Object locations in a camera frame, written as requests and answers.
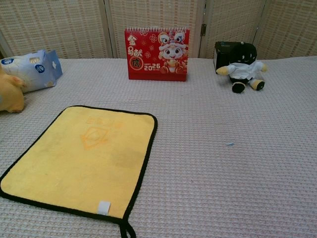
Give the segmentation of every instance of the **red desk calendar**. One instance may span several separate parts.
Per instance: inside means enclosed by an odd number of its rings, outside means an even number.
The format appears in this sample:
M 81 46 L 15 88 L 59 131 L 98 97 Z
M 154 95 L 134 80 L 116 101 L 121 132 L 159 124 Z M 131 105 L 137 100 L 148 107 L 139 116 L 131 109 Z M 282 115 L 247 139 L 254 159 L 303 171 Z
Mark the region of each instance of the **red desk calendar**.
M 124 36 L 129 79 L 186 81 L 188 29 L 128 28 Z

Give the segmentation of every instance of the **printed logo on towel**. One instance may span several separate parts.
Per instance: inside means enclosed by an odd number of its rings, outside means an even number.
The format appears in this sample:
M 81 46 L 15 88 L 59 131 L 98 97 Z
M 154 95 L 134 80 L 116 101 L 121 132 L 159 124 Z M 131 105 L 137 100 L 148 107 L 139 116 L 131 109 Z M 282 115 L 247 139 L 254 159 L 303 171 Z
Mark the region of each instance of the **printed logo on towel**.
M 43 72 L 45 71 L 44 66 L 41 65 L 41 64 L 35 65 L 35 69 L 36 69 L 39 73 L 43 73 Z
M 14 59 L 3 59 L 3 60 L 1 60 L 1 63 L 2 64 L 10 64 L 10 63 L 12 63 L 14 61 Z
M 81 135 L 81 141 L 85 150 L 90 150 L 96 146 L 107 142 L 106 135 L 108 130 L 99 127 L 90 127 L 84 135 Z

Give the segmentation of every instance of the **woven panel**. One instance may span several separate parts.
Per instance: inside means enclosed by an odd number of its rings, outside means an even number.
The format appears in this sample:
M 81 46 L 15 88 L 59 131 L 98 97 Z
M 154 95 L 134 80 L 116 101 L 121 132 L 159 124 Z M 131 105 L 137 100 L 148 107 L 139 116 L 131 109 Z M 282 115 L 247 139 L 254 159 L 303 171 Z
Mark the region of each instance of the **woven panel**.
M 204 5 L 201 0 L 110 0 L 108 19 L 111 19 L 117 57 L 126 58 L 126 27 L 151 26 L 189 28 L 189 57 L 198 57 L 199 19 L 202 19 Z
M 111 57 L 97 0 L 0 1 L 0 22 L 14 55 L 46 49 L 60 58 Z
M 265 0 L 208 0 L 201 58 L 213 58 L 216 41 L 252 43 Z
M 317 1 L 270 0 L 255 43 L 260 59 L 317 55 Z
M 128 80 L 125 59 L 62 59 L 55 87 L 0 112 L 0 174 L 65 107 L 147 112 L 158 130 L 129 218 L 137 238 L 316 238 L 317 57 L 265 63 L 264 89 L 235 94 L 210 59 L 189 59 L 187 82 Z M 0 237 L 120 231 L 0 197 Z

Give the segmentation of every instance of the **doll hand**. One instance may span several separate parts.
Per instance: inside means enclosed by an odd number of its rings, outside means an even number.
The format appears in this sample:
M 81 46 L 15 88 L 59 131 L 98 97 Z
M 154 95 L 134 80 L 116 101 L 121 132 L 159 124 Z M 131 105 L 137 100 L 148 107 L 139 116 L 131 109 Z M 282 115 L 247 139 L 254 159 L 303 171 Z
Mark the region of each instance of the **doll hand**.
M 262 72 L 266 72 L 267 71 L 267 65 L 264 63 L 263 64 L 263 67 L 261 69 Z
M 226 66 L 220 67 L 219 69 L 216 70 L 216 72 L 221 75 L 229 74 L 228 68 Z

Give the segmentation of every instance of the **plush toy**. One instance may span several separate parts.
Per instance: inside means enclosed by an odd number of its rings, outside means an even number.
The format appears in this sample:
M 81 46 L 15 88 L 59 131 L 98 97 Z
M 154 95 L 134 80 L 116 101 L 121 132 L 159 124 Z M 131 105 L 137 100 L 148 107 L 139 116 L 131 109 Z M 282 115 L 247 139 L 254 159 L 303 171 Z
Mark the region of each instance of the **plush toy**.
M 6 74 L 0 65 L 0 111 L 18 113 L 24 108 L 24 98 L 21 88 L 23 80 Z
M 254 45 L 241 42 L 236 45 L 229 54 L 229 65 L 217 69 L 217 73 L 221 75 L 230 75 L 230 80 L 233 83 L 232 91 L 241 93 L 249 85 L 254 90 L 261 90 L 264 87 L 264 81 L 256 79 L 256 72 L 261 70 L 267 71 L 267 66 L 256 61 L 257 49 Z

